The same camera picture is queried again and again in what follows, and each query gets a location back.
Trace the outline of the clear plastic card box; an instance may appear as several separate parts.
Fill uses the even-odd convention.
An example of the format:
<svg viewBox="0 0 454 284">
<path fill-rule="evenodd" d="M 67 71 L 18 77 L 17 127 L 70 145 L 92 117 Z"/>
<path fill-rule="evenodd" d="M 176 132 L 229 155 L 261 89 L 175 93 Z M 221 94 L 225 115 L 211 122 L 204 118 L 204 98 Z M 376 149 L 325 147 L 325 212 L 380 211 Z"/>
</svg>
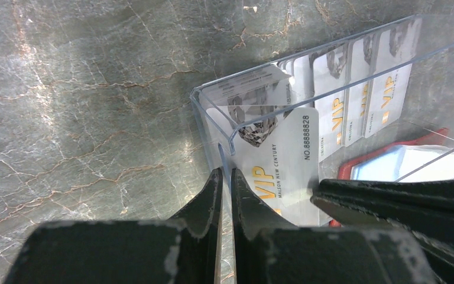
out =
<svg viewBox="0 0 454 284">
<path fill-rule="evenodd" d="M 454 15 L 194 88 L 238 283 L 454 283 Z"/>
</svg>

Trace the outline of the red leather card holder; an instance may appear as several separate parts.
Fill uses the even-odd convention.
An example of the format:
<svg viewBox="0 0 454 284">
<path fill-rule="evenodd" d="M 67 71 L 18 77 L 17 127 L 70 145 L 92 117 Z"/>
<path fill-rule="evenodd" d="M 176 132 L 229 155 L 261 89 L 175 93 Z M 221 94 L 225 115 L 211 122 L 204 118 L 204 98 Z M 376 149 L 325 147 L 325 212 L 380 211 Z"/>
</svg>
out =
<svg viewBox="0 0 454 284">
<path fill-rule="evenodd" d="M 428 131 L 413 140 L 397 141 L 343 163 L 339 180 L 432 182 L 454 179 L 454 149 L 444 146 L 449 129 Z"/>
</svg>

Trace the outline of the silver VIP card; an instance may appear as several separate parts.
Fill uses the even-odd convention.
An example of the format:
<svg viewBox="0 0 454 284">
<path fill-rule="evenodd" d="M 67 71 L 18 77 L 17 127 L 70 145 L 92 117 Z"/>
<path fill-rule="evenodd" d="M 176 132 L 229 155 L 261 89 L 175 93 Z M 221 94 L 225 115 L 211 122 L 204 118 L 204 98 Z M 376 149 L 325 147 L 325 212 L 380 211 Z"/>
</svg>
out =
<svg viewBox="0 0 454 284">
<path fill-rule="evenodd" d="M 206 113 L 225 173 L 239 169 L 253 193 L 293 224 L 322 225 L 320 209 L 310 202 L 319 184 L 318 111 L 298 107 L 276 116 L 266 130 L 259 123 L 240 128 L 232 145 L 225 136 L 234 129 L 223 111 L 209 108 Z"/>
</svg>

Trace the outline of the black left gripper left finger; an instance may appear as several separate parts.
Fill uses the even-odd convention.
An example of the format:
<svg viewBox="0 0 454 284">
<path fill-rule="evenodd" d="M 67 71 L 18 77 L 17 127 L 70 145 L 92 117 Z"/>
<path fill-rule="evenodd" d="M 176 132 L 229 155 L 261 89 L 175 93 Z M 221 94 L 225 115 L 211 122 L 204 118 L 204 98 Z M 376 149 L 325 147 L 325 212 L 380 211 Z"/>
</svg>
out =
<svg viewBox="0 0 454 284">
<path fill-rule="evenodd" d="M 223 174 L 166 220 L 52 221 L 27 238 L 5 283 L 217 283 Z"/>
</svg>

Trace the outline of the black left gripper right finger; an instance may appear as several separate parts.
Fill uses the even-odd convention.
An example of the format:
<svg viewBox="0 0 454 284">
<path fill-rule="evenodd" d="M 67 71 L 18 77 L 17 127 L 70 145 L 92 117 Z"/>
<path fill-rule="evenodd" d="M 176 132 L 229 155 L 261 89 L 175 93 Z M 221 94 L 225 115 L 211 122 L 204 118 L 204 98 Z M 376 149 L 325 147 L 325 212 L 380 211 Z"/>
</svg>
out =
<svg viewBox="0 0 454 284">
<path fill-rule="evenodd" d="M 298 227 L 272 210 L 239 169 L 231 173 L 238 283 L 435 283 L 408 232 Z"/>
</svg>

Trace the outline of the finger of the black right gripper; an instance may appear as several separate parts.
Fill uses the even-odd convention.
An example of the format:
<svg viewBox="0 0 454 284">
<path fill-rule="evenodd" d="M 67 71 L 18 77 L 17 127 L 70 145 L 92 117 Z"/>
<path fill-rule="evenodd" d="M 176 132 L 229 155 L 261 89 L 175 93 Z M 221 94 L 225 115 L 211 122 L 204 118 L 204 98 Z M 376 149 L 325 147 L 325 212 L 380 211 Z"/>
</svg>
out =
<svg viewBox="0 0 454 284">
<path fill-rule="evenodd" d="M 454 180 L 325 179 L 311 202 L 343 225 L 380 221 L 410 231 L 427 251 L 454 265 Z"/>
</svg>

